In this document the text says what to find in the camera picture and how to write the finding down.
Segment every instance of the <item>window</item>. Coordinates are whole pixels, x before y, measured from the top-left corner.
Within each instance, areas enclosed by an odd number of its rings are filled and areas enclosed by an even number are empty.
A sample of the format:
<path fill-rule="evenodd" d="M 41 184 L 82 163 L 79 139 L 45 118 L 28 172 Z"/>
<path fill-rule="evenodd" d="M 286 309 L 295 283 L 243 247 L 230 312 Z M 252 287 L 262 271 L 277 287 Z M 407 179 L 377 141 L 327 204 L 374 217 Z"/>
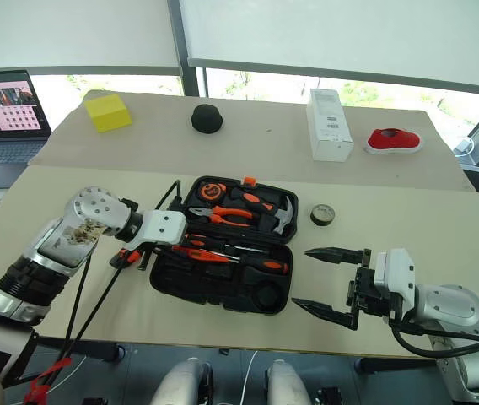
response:
<path fill-rule="evenodd" d="M 35 75 L 31 81 L 52 130 L 80 104 L 90 90 L 183 95 L 181 80 L 176 76 Z"/>
<path fill-rule="evenodd" d="M 442 139 L 454 148 L 479 122 L 479 94 L 276 73 L 207 69 L 208 96 L 307 103 L 309 89 L 334 89 L 343 105 L 426 111 Z"/>

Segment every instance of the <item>black tool case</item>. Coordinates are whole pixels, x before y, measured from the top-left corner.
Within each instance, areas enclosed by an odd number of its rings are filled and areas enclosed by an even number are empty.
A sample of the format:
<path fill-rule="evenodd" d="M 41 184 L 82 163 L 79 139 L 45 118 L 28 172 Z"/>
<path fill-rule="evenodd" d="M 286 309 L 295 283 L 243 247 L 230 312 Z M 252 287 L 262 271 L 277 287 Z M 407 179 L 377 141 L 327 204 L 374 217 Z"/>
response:
<path fill-rule="evenodd" d="M 216 184 L 225 188 L 223 195 L 215 201 L 203 199 L 201 189 L 211 188 Z M 275 214 L 259 213 L 249 208 L 244 198 L 237 198 L 238 192 L 246 192 L 259 197 L 266 205 L 275 204 L 286 211 L 288 201 L 292 207 L 290 221 L 284 226 L 282 234 L 273 230 L 278 225 Z M 214 224 L 209 217 L 198 216 L 190 208 L 224 208 L 246 209 L 254 213 L 253 219 L 236 215 L 223 215 L 227 221 L 246 224 L 235 226 Z M 280 188 L 256 184 L 251 178 L 243 182 L 223 177 L 203 176 L 198 178 L 186 196 L 182 210 L 187 217 L 187 235 L 202 235 L 224 242 L 226 246 L 217 250 L 201 246 L 218 253 L 240 257 L 241 262 L 203 262 L 185 257 L 173 249 L 161 249 L 151 275 L 150 282 L 158 291 L 180 297 L 199 304 L 223 305 L 225 309 L 242 312 L 258 312 L 276 314 L 284 308 L 288 301 L 288 292 L 293 274 L 293 257 L 288 243 L 297 229 L 298 198 L 293 192 Z M 195 243 L 185 239 L 181 246 L 197 248 Z M 253 252 L 236 249 L 240 246 L 265 252 Z M 245 264 L 245 255 L 249 258 L 278 261 L 284 268 L 268 271 L 260 266 Z"/>

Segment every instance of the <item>white product box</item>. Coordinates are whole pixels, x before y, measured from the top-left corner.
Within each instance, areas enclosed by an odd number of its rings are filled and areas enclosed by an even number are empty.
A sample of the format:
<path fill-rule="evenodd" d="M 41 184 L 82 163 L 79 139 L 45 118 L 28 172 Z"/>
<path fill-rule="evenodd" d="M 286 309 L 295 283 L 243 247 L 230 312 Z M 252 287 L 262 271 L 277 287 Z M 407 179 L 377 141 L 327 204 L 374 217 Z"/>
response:
<path fill-rule="evenodd" d="M 307 122 L 313 159 L 344 162 L 354 142 L 335 90 L 311 89 Z"/>

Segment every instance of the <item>black ball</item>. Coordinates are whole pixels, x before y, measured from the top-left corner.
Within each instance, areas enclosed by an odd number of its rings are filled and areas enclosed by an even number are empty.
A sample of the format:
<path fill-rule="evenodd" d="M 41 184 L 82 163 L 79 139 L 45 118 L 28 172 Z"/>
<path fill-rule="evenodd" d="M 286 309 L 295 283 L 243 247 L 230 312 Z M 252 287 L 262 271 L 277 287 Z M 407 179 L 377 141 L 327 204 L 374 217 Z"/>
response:
<path fill-rule="evenodd" d="M 192 112 L 193 128 L 203 133 L 214 133 L 223 125 L 223 118 L 214 105 L 200 104 Z"/>

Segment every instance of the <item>yellow block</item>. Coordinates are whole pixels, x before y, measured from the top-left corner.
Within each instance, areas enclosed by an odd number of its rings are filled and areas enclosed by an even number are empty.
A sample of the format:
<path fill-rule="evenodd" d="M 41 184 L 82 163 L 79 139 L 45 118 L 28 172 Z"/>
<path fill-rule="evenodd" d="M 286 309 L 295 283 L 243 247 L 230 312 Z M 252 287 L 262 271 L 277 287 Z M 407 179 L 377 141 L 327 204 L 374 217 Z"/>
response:
<path fill-rule="evenodd" d="M 131 115 L 118 94 L 84 101 L 91 121 L 98 132 L 131 125 Z"/>

